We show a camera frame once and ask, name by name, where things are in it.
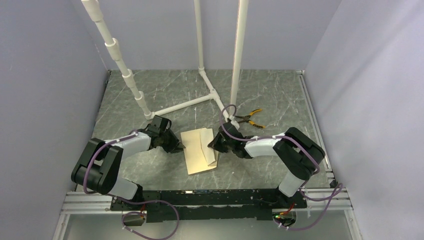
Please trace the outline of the tan paper envelope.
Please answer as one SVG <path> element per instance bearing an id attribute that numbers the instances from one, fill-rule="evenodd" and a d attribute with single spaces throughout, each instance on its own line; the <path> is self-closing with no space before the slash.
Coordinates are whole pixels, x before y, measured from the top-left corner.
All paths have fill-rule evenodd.
<path id="1" fill-rule="evenodd" d="M 183 145 L 185 146 L 184 158 L 187 168 L 188 175 L 194 175 L 206 171 L 210 171 L 215 169 L 218 166 L 218 156 L 219 153 L 214 150 L 215 156 L 217 157 L 217 165 L 216 166 L 207 166 L 205 157 L 203 155 L 201 149 L 201 141 L 200 141 L 200 130 L 206 128 L 199 128 L 194 130 L 189 130 L 185 132 L 181 132 L 181 140 Z"/>

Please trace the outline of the white letter paper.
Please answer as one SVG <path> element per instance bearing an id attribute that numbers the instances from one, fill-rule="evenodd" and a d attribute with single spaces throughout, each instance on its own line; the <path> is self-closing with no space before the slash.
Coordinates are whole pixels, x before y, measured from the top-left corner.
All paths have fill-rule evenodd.
<path id="1" fill-rule="evenodd" d="M 217 166 L 216 154 L 214 152 L 214 149 L 208 146 L 214 139 L 213 130 L 210 128 L 202 128 L 199 132 L 199 137 L 200 137 L 201 150 L 202 150 L 207 166 L 216 167 Z"/>

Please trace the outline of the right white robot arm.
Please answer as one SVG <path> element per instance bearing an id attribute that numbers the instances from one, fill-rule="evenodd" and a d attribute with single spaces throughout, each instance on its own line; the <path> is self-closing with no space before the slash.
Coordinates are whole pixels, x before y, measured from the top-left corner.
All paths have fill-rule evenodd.
<path id="1" fill-rule="evenodd" d="M 226 122 L 207 146 L 219 153 L 232 152 L 241 159 L 279 157 L 288 169 L 275 194 L 276 203 L 282 208 L 289 207 L 298 189 L 320 172 L 320 163 L 326 156 L 316 142 L 296 127 L 272 136 L 244 136 Z"/>

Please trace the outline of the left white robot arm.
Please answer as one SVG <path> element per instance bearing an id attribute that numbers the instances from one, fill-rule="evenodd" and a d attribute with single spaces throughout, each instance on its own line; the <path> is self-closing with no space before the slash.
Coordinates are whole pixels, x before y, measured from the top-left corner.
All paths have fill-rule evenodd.
<path id="1" fill-rule="evenodd" d="M 81 185 L 86 194 L 116 197 L 123 199 L 129 209 L 139 209 L 144 203 L 143 187 L 119 177 L 121 162 L 157 147 L 166 153 L 182 152 L 185 146 L 171 130 L 171 126 L 170 119 L 155 116 L 145 128 L 132 130 L 123 137 L 90 139 L 71 173 L 71 181 Z"/>

